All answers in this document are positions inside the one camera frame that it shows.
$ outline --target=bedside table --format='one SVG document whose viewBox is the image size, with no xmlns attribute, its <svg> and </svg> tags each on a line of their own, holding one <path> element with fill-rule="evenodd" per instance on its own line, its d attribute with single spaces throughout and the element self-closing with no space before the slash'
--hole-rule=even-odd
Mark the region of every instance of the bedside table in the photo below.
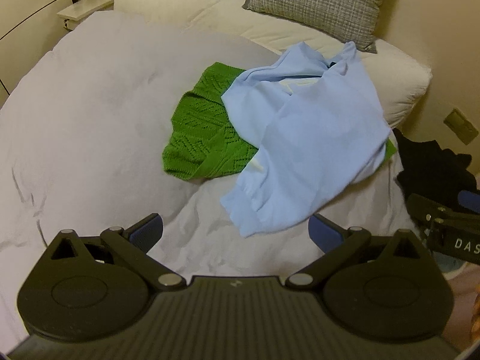
<svg viewBox="0 0 480 360">
<path fill-rule="evenodd" d="M 80 0 L 57 13 L 63 19 L 63 27 L 73 31 L 93 12 L 113 9 L 113 0 Z"/>
</svg>

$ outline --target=wall switch plate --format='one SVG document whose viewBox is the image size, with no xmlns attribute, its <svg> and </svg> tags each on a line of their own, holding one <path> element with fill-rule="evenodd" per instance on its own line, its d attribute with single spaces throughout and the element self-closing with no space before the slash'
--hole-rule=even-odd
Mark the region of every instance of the wall switch plate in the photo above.
<svg viewBox="0 0 480 360">
<path fill-rule="evenodd" d="M 443 122 L 465 145 L 472 142 L 479 134 L 478 130 L 456 108 L 453 109 Z"/>
</svg>

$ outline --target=green garment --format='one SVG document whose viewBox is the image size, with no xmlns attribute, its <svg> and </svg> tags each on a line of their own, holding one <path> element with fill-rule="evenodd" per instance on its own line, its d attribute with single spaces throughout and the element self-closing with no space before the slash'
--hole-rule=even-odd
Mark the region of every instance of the green garment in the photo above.
<svg viewBox="0 0 480 360">
<path fill-rule="evenodd" d="M 239 137 L 221 99 L 243 71 L 215 62 L 182 96 L 171 119 L 172 136 L 162 154 L 166 173 L 191 180 L 243 171 L 258 149 Z M 396 151 L 388 140 L 384 162 Z"/>
</svg>

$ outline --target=beige wall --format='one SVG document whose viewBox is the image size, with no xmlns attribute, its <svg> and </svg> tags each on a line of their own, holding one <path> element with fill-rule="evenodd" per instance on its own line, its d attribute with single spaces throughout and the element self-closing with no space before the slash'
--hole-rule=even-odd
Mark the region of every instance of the beige wall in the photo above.
<svg viewBox="0 0 480 360">
<path fill-rule="evenodd" d="M 53 0 L 0 0 L 0 38 L 35 11 Z M 58 0 L 33 15 L 0 40 L 0 79 L 9 92 L 37 61 L 65 35 L 56 16 L 71 0 Z M 6 94 L 0 90 L 0 106 Z"/>
<path fill-rule="evenodd" d="M 480 130 L 480 0 L 386 0 L 377 34 L 433 69 L 405 134 L 472 154 L 477 173 L 480 137 L 465 146 L 443 120 L 457 107 Z"/>
</svg>

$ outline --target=light blue sweatshirt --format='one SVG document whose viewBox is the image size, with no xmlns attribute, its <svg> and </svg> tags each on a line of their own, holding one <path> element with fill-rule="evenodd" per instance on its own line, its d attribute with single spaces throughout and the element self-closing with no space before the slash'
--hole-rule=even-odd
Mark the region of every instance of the light blue sweatshirt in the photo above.
<svg viewBox="0 0 480 360">
<path fill-rule="evenodd" d="M 237 133 L 259 148 L 221 199 L 244 237 L 296 225 L 385 157 L 390 128 L 353 42 L 330 60 L 296 44 L 240 74 L 222 100 Z"/>
</svg>

